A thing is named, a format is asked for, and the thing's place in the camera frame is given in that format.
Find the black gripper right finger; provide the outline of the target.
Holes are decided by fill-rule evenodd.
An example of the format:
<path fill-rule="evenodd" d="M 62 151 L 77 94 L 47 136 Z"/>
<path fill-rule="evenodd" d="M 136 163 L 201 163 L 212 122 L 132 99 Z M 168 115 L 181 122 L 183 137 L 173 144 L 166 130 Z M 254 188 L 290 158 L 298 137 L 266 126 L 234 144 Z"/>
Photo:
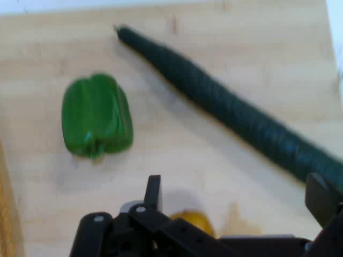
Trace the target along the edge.
<path fill-rule="evenodd" d="M 318 173 L 307 176 L 305 205 L 322 227 L 305 256 L 342 256 L 342 193 Z"/>

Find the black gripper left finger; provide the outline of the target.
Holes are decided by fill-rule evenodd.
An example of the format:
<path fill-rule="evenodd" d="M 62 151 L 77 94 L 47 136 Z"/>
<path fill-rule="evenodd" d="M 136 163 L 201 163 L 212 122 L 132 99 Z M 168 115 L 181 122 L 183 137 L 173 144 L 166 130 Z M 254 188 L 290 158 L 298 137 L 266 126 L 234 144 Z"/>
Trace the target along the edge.
<path fill-rule="evenodd" d="M 84 216 L 70 256 L 230 256 L 217 239 L 160 212 L 160 187 L 161 177 L 149 176 L 144 201 L 127 213 Z"/>

